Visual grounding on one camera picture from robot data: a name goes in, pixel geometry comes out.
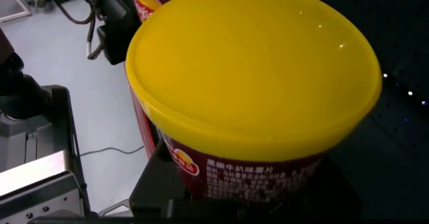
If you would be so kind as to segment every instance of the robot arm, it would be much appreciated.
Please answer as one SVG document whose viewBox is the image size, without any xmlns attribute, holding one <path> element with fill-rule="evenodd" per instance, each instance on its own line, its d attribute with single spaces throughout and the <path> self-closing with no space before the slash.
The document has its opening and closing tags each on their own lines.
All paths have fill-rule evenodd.
<svg viewBox="0 0 429 224">
<path fill-rule="evenodd" d="M 50 95 L 30 76 L 22 73 L 24 64 L 0 29 L 0 110 L 14 119 L 27 119 L 43 113 Z"/>
</svg>

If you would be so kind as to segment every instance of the white floor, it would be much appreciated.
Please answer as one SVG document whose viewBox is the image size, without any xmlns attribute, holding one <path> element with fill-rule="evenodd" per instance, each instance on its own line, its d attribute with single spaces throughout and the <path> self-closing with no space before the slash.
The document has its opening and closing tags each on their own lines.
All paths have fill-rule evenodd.
<svg viewBox="0 0 429 224">
<path fill-rule="evenodd" d="M 89 13 L 82 0 L 64 6 L 76 19 Z M 95 61 L 86 59 L 88 25 L 71 23 L 57 9 L 0 27 L 22 57 L 26 74 L 41 85 L 69 89 L 80 153 L 106 147 L 130 152 L 143 145 L 123 64 L 112 66 L 103 54 Z M 93 45 L 98 45 L 97 35 Z M 82 157 L 91 209 L 99 212 L 128 199 L 146 164 L 144 149 Z"/>
</svg>

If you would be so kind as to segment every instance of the plastic lid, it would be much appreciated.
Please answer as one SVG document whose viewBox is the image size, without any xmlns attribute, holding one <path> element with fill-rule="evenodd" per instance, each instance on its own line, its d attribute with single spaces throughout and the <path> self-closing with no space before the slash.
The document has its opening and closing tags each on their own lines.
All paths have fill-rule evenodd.
<svg viewBox="0 0 429 224">
<path fill-rule="evenodd" d="M 381 90 L 368 41 L 319 0 L 171 0 L 137 31 L 126 67 L 164 133 L 237 160 L 325 151 Z"/>
</svg>

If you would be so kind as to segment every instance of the electrical cable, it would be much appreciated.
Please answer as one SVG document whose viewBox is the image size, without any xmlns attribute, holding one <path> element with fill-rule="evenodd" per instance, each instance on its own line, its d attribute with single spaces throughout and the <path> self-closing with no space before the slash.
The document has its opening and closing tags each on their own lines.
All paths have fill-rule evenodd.
<svg viewBox="0 0 429 224">
<path fill-rule="evenodd" d="M 73 17 L 65 10 L 65 8 L 61 5 L 61 3 L 58 0 L 54 0 L 55 4 L 57 4 L 58 8 L 60 8 L 61 12 L 67 17 L 67 19 L 69 19 L 71 22 L 73 22 L 75 24 L 79 24 L 79 25 L 88 24 L 95 17 L 95 8 L 97 6 L 98 0 L 90 0 L 90 1 L 92 1 L 92 5 L 91 5 L 91 11 L 90 11 L 88 17 L 82 21 L 78 21 L 76 19 L 73 19 Z"/>
<path fill-rule="evenodd" d="M 89 25 L 89 30 L 88 30 L 88 35 L 86 36 L 86 57 L 89 60 L 95 60 L 97 59 L 97 57 L 100 55 L 100 53 L 103 51 L 103 46 L 101 44 L 99 44 L 99 46 L 97 46 L 97 48 L 95 49 L 94 52 L 92 52 L 91 50 L 91 45 L 93 42 L 93 36 L 94 36 L 94 30 L 95 30 L 95 21 L 96 21 L 96 17 L 95 17 L 95 9 L 97 8 L 97 1 L 98 0 L 88 0 L 90 2 L 90 7 L 91 7 L 91 12 L 90 15 L 83 21 L 78 21 L 73 19 L 70 14 L 65 10 L 65 8 L 58 2 L 58 0 L 54 0 L 55 3 L 57 4 L 57 6 L 60 8 L 61 12 L 73 23 L 76 24 L 88 24 Z"/>
<path fill-rule="evenodd" d="M 88 36 L 86 37 L 86 57 L 89 60 L 95 60 L 103 50 L 103 46 L 99 44 L 99 46 L 95 49 L 94 52 L 91 52 L 91 44 L 93 42 L 94 29 L 95 29 L 95 20 L 96 17 L 93 18 L 89 25 Z"/>
<path fill-rule="evenodd" d="M 95 151 L 89 151 L 89 152 L 83 153 L 83 154 L 80 155 L 80 157 L 87 156 L 89 154 L 96 154 L 96 153 L 104 152 L 104 151 L 107 151 L 107 150 L 116 150 L 118 152 L 121 152 L 122 154 L 134 154 L 137 151 L 141 150 L 142 148 L 144 148 L 144 146 L 141 146 L 140 148 L 137 148 L 136 150 L 133 150 L 131 152 L 126 152 L 126 151 L 123 151 L 123 150 L 120 150 L 120 149 L 117 149 L 117 148 L 108 147 L 108 148 L 103 148 L 102 150 L 95 150 Z"/>
</svg>

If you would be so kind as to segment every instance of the brand logo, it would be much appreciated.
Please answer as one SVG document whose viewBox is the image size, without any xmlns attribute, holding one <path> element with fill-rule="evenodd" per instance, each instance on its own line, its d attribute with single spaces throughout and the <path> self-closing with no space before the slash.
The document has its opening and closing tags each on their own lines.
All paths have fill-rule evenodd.
<svg viewBox="0 0 429 224">
<path fill-rule="evenodd" d="M 187 173 L 197 176 L 200 174 L 200 168 L 192 161 L 192 158 L 183 152 L 183 150 L 180 150 L 176 148 L 173 150 L 170 146 L 168 146 L 168 150 L 170 151 L 173 160 Z"/>
</svg>

